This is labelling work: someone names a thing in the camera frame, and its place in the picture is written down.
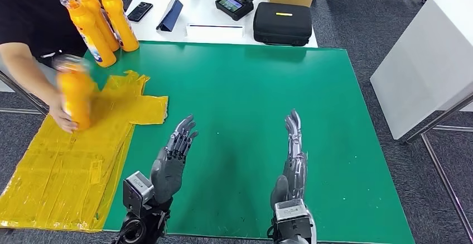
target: smartphone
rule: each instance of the smartphone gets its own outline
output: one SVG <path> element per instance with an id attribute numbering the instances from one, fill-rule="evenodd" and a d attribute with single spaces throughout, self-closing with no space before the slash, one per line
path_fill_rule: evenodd
<path id="1" fill-rule="evenodd" d="M 152 7 L 151 3 L 140 2 L 128 15 L 128 19 L 132 22 L 139 22 Z"/>

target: robotic wrist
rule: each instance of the robotic wrist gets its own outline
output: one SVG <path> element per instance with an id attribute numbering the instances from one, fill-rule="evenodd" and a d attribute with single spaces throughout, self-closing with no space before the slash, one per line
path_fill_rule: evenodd
<path id="1" fill-rule="evenodd" d="M 316 244 L 315 223 L 302 199 L 276 203 L 271 222 L 267 235 L 274 243 Z"/>
<path id="2" fill-rule="evenodd" d="M 165 235 L 172 197 L 158 204 L 151 182 L 137 171 L 123 181 L 123 205 L 127 215 L 113 244 L 156 244 Z"/>

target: black carrying case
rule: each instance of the black carrying case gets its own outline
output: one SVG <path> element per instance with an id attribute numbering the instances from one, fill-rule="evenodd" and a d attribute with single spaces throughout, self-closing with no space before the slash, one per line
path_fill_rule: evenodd
<path id="1" fill-rule="evenodd" d="M 310 8 L 261 2 L 253 19 L 253 37 L 268 45 L 303 46 L 312 35 Z"/>

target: controller screen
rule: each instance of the controller screen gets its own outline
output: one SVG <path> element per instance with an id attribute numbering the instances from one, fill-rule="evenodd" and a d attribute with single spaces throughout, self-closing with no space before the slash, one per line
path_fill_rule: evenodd
<path id="1" fill-rule="evenodd" d="M 224 6 L 226 9 L 228 9 L 231 12 L 237 11 L 237 9 L 241 8 L 242 5 L 238 3 L 236 0 L 220 0 L 219 4 Z"/>

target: yellow plastic bag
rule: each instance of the yellow plastic bag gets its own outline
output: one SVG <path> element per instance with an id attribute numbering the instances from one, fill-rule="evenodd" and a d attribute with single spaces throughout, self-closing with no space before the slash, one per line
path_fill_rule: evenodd
<path id="1" fill-rule="evenodd" d="M 47 116 L 0 197 L 0 226 L 98 231 L 115 195 L 134 124 L 162 124 L 167 97 L 149 79 L 110 76 L 92 103 L 93 125 L 69 134 Z"/>

